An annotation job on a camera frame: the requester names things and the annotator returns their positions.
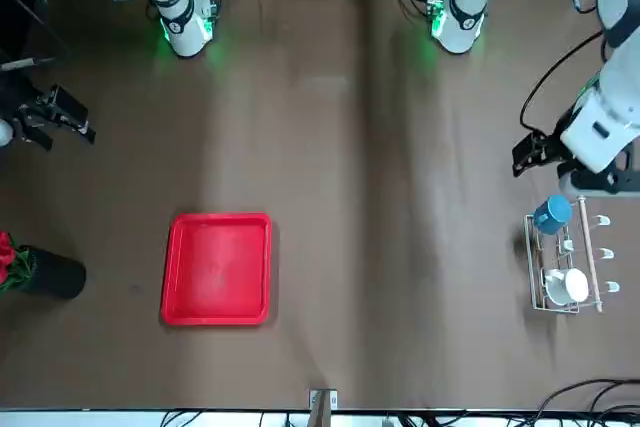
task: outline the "blue cup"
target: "blue cup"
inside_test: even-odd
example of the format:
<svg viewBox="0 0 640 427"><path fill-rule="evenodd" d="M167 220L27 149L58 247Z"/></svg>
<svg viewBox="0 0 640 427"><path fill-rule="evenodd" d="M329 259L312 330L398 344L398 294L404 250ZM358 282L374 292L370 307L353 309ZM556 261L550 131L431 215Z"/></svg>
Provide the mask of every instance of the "blue cup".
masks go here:
<svg viewBox="0 0 640 427"><path fill-rule="evenodd" d="M554 235L571 220L571 203L562 195L552 195L533 213L533 225L547 235Z"/></svg>

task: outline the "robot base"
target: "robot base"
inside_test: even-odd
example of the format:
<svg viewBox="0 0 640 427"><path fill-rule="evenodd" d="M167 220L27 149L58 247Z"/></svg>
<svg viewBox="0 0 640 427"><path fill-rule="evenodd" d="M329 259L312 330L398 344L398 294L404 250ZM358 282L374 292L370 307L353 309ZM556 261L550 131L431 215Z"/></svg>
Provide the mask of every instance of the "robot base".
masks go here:
<svg viewBox="0 0 640 427"><path fill-rule="evenodd" d="M463 54L471 48L480 35L484 15L474 28L463 30L451 13L450 1L443 0L443 6L444 12L432 24L431 35L452 54Z"/></svg>
<svg viewBox="0 0 640 427"><path fill-rule="evenodd" d="M194 11L184 24L182 32L172 31L172 23L165 25L165 38L178 57L190 58L197 55L213 39L213 29L218 15L218 5L213 0L193 0Z"/></svg>

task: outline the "white floor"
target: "white floor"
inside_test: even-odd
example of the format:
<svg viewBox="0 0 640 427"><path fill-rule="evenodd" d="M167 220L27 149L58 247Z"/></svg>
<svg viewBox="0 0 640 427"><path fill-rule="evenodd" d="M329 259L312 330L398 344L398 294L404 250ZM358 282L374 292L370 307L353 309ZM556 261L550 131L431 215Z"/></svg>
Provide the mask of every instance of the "white floor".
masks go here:
<svg viewBox="0 0 640 427"><path fill-rule="evenodd" d="M169 424L169 427L181 427L189 421L195 414L185 414ZM159 427L164 416L164 412L0 412L0 425L3 427L80 427L91 425L92 427L102 426L124 426L127 427ZM207 412L200 415L190 427L205 426L230 426L235 427L258 427L260 425L259 413L236 413L236 412ZM294 427L304 427L307 425L308 414L291 414L290 423ZM441 423L451 420L442 417L438 419ZM262 427L283 427L285 425L285 414L265 414L262 418ZM422 425L422 421L414 418L417 426ZM498 418L473 418L460 419L455 423L456 427L507 427L506 419ZM331 419L333 427L400 427L397 418L380 416L351 416L334 415ZM622 422L610 422L610 427L626 427ZM540 420L536 427L562 427L557 420Z"/></svg>

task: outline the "black pot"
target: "black pot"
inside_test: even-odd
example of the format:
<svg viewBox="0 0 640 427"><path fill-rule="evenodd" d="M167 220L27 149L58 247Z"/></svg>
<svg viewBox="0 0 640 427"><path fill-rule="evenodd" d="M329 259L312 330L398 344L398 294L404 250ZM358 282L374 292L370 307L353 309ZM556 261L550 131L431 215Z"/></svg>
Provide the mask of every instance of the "black pot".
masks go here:
<svg viewBox="0 0 640 427"><path fill-rule="evenodd" d="M82 292L87 271L80 262L37 247L23 248L29 249L31 266L31 279L22 286L23 292L59 299L73 299Z"/></svg>

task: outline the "plastic tray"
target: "plastic tray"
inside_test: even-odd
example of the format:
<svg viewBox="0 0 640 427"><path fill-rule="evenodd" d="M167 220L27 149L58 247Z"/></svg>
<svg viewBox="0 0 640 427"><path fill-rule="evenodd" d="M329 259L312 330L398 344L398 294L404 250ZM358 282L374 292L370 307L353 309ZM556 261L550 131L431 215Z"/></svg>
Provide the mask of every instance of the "plastic tray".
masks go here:
<svg viewBox="0 0 640 427"><path fill-rule="evenodd" d="M180 215L169 236L162 317L170 325L260 324L270 276L267 215Z"/></svg>

